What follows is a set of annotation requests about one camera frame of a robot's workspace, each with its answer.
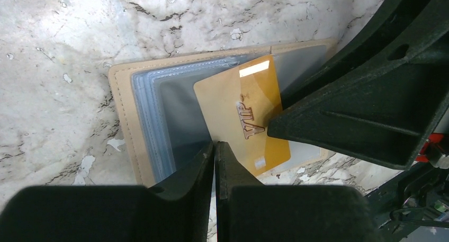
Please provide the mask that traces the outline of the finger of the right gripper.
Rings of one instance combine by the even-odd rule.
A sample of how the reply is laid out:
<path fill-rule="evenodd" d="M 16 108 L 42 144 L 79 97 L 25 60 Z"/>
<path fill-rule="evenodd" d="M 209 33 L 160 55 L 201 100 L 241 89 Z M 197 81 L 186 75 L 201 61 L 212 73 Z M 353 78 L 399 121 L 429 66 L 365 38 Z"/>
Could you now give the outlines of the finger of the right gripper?
<path fill-rule="evenodd" d="M 395 40 L 425 9 L 431 0 L 384 0 L 366 26 L 305 81 L 294 83 L 282 97 L 289 108 L 305 96 L 361 66 Z"/>

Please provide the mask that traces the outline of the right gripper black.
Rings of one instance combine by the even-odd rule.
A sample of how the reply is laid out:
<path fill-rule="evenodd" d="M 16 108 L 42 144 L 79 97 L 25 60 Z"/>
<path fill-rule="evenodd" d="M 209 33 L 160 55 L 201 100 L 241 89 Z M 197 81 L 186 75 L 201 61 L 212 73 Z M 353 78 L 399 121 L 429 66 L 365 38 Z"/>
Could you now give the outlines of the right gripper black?
<path fill-rule="evenodd" d="M 448 34 L 428 35 L 305 96 L 268 135 L 401 170 L 420 151 L 366 198 L 383 241 L 448 241 L 447 109 Z"/>

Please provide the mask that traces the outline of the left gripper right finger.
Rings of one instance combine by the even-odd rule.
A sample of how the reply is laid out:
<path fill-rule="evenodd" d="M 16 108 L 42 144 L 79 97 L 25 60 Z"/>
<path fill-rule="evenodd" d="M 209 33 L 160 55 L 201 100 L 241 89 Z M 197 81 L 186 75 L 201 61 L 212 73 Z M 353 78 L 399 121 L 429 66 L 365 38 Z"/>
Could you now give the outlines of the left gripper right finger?
<path fill-rule="evenodd" d="M 223 141 L 214 158 L 218 241 L 382 241 L 353 187 L 264 185 Z"/>

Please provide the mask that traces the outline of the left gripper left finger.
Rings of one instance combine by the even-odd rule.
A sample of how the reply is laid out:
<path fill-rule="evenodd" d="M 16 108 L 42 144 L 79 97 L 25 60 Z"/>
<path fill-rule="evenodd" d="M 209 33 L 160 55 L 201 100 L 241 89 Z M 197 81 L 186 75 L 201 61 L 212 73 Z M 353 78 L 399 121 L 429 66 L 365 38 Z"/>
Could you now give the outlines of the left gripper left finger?
<path fill-rule="evenodd" d="M 206 241 L 213 152 L 151 187 L 24 188 L 1 213 L 1 241 Z"/>

